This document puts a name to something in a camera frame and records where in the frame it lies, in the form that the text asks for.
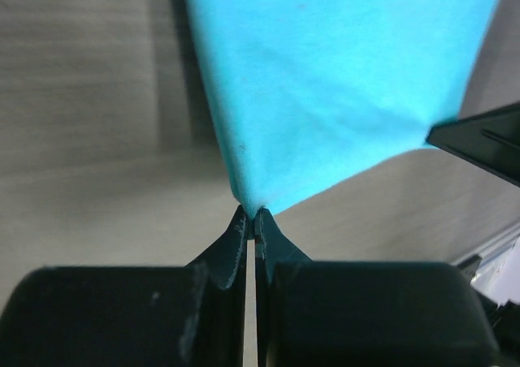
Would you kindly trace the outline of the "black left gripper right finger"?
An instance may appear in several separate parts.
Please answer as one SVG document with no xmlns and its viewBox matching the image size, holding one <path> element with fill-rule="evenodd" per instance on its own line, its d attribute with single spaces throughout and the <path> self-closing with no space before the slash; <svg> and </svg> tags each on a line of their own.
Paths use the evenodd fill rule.
<svg viewBox="0 0 520 367">
<path fill-rule="evenodd" d="M 489 366 L 476 291 L 434 261 L 314 261 L 266 209 L 253 221 L 261 366 Z"/>
</svg>

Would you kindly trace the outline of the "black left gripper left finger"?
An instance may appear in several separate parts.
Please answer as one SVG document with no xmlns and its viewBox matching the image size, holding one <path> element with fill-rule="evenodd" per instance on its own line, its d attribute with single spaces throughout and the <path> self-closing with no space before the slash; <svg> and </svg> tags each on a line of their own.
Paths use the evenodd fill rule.
<svg viewBox="0 0 520 367">
<path fill-rule="evenodd" d="M 240 366 L 249 221 L 186 266 L 55 266 L 1 315 L 4 366 Z"/>
</svg>

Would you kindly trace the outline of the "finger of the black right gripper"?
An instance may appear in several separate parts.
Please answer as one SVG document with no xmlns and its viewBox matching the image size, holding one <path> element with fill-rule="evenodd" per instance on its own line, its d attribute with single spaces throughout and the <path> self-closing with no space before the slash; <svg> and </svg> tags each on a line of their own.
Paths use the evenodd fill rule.
<svg viewBox="0 0 520 367">
<path fill-rule="evenodd" d="M 427 143 L 519 185 L 519 103 L 435 125 Z"/>
</svg>

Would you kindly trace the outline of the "light blue t shirt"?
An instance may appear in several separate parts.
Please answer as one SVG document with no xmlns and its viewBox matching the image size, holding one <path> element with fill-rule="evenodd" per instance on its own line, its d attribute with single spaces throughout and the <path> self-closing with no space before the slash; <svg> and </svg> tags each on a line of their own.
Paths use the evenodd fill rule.
<svg viewBox="0 0 520 367">
<path fill-rule="evenodd" d="M 232 193 L 280 213 L 455 119 L 500 0 L 185 0 Z"/>
</svg>

